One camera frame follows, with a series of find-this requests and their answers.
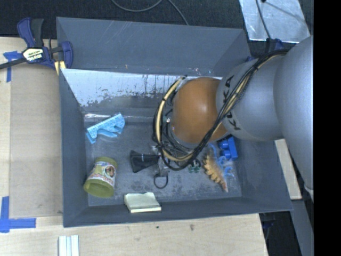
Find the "blue clamp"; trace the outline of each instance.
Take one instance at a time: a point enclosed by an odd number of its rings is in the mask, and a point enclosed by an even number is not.
[[[21,59],[22,54],[17,51],[10,51],[10,52],[5,52],[4,57],[7,59],[7,61],[11,62],[12,60]],[[8,67],[6,82],[8,83],[11,80],[12,80],[12,68]]]
[[[13,60],[11,58],[7,63],[0,65],[0,69],[10,68],[19,63],[37,63],[39,65],[47,66],[52,69],[56,69],[56,60],[53,59],[52,54],[57,52],[63,52],[63,61],[67,68],[70,68],[74,60],[72,45],[70,42],[62,42],[61,46],[53,49],[44,47],[44,43],[41,39],[41,27],[44,19],[31,19],[30,17],[22,19],[18,25],[18,33],[20,37],[25,41],[27,48],[21,53],[21,57]],[[7,81],[11,80],[10,74],[7,73]]]
[[[234,138],[230,137],[218,143],[221,149],[221,156],[224,156],[227,160],[236,160],[238,158],[236,144],[234,143]]]
[[[30,17],[24,18],[19,21],[17,25],[18,33],[20,37],[26,42],[27,49],[23,51],[23,54],[27,50],[43,50],[42,57],[34,60],[27,60],[28,63],[38,63],[43,66],[55,69],[55,60],[51,58],[51,51],[44,47],[44,43],[41,40],[41,26],[44,19],[31,19]],[[62,50],[64,52],[64,63],[66,67],[71,67],[73,61],[73,53],[70,42],[61,43]]]
[[[10,229],[36,227],[36,218],[9,219],[9,204],[10,197],[3,197],[0,215],[0,233],[9,233]]]
[[[115,138],[117,137],[115,133],[122,133],[124,125],[125,121],[122,114],[120,113],[115,115],[114,117],[108,118],[105,121],[102,121],[87,128],[86,136],[91,144],[96,142],[98,134],[105,135],[110,138]]]

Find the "wooden table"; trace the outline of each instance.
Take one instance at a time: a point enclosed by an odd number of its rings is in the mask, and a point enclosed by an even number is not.
[[[0,53],[22,51],[19,38],[0,37]],[[0,56],[0,63],[6,62]],[[35,66],[22,65],[20,71]],[[11,83],[0,71],[0,196],[10,186]],[[277,143],[292,198],[300,198],[284,141]],[[58,237],[79,235],[80,255],[268,255],[258,214],[181,221],[63,228],[62,216],[38,217],[35,229],[0,234],[0,254],[58,255]]]

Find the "blue plastic piece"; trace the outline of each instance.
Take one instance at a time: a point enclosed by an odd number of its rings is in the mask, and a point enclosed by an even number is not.
[[[218,147],[224,150],[227,150],[229,148],[229,143],[228,141],[225,139],[221,142],[218,143]]]
[[[238,154],[237,154],[237,149],[236,149],[236,144],[234,143],[234,138],[230,137],[228,139],[228,143],[229,143],[229,148],[230,148],[230,152],[231,152],[231,160],[236,160],[238,158]]]
[[[10,229],[36,227],[36,218],[9,219],[9,204],[10,197],[3,197],[0,216],[0,233],[9,233]]]
[[[117,114],[114,117],[108,118],[105,121],[97,123],[87,129],[86,136],[90,143],[96,142],[98,134],[106,135],[107,137],[115,138],[117,134],[121,134],[125,125],[122,114]]]
[[[232,170],[232,167],[228,166],[224,170],[224,176],[225,177],[234,177],[234,174],[231,173],[230,171]]]
[[[5,52],[4,56],[8,60],[8,62],[10,62],[12,60],[16,60],[16,59],[21,59],[22,58],[22,54],[17,52],[17,51]],[[8,83],[11,80],[12,80],[12,68],[8,67],[6,82]]]
[[[230,150],[222,150],[222,151],[220,152],[220,155],[223,156],[223,157],[225,157],[227,160],[230,160],[230,158],[231,158],[231,152],[230,152]]]
[[[236,144],[234,143],[234,138],[230,137],[218,143],[220,151],[220,156],[226,158],[227,160],[236,160],[238,158]]]

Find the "black cable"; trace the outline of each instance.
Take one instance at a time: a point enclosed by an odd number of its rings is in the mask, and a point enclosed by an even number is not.
[[[263,18],[263,15],[262,15],[261,8],[260,8],[260,6],[259,6],[258,0],[256,0],[256,4],[257,4],[259,16],[261,17],[261,21],[262,21],[263,26],[264,26],[264,29],[265,29],[265,31],[266,31],[267,37],[268,37],[269,39],[272,39],[271,36],[270,36],[269,30],[267,29],[267,26],[266,26],[266,24],[265,24],[265,21],[264,21],[264,18]]]
[[[160,176],[160,174],[156,174],[156,175],[154,175],[154,185],[155,185],[155,187],[157,187],[158,189],[164,189],[164,188],[166,188],[166,186],[167,186],[167,184],[168,184],[168,175],[166,175],[165,176],[165,178],[166,178],[166,183],[163,185],[163,186],[158,186],[158,185],[156,185],[156,179],[157,178],[163,178],[163,177],[161,177]]]
[[[132,9],[128,9],[126,7],[123,7],[121,5],[119,5],[115,0],[111,0],[115,6],[119,7],[121,10],[124,10],[124,11],[128,11],[128,12],[144,12],[144,11],[148,11],[148,10],[151,10],[153,9],[154,7],[156,7],[157,5],[159,5],[163,0],[159,0],[158,2],[156,2],[154,5],[150,6],[150,7],[146,7],[144,9],[141,9],[141,10],[132,10]],[[176,11],[180,14],[181,18],[184,20],[184,22],[186,23],[186,25],[189,26],[185,16],[182,14],[182,12],[178,9],[178,7],[173,3],[172,0],[168,0],[170,2],[170,4],[173,6],[173,8],[176,9]]]
[[[247,88],[247,85],[250,82],[250,79],[252,77],[252,75],[259,69],[259,67],[267,62],[269,59],[271,59],[273,56],[277,56],[277,55],[285,55],[288,52],[288,50],[275,50],[269,54],[263,55],[261,56],[257,62],[255,62],[244,74],[243,76],[240,78],[240,80],[238,81],[237,85],[234,87],[234,89],[232,90],[232,92],[230,93],[230,95],[227,97],[226,102],[224,103],[223,107],[221,108],[220,112],[218,113],[217,119],[214,123],[214,125],[212,126],[212,128],[205,134],[205,136],[203,137],[203,139],[201,140],[201,142],[195,147],[195,149],[193,150],[193,154],[192,156],[184,163],[184,165],[179,165],[179,168],[174,168],[171,167],[169,162],[166,161],[164,154],[163,154],[163,150],[166,151],[169,155],[172,155],[172,153],[165,149],[162,139],[161,139],[161,143],[158,145],[159,148],[161,149],[161,156],[163,158],[164,163],[171,168],[174,171],[179,171],[182,170],[184,168],[186,168],[189,164],[191,164],[200,154],[200,152],[204,149],[204,147],[206,146],[206,144],[209,142],[210,138],[212,137],[214,131],[216,130],[216,128],[218,127],[218,125],[223,121],[223,119],[228,115],[228,113],[231,111],[231,109],[238,103],[238,101],[241,99],[241,97],[244,95],[244,92]],[[242,89],[242,91],[240,93],[236,93],[239,85],[241,83],[243,83],[245,81],[245,79],[248,77],[248,81],[246,83],[246,86],[244,86],[244,88]],[[237,100],[233,103],[232,107],[224,114],[224,111],[227,107],[227,105],[229,105],[230,100],[232,99],[232,97],[237,94]]]

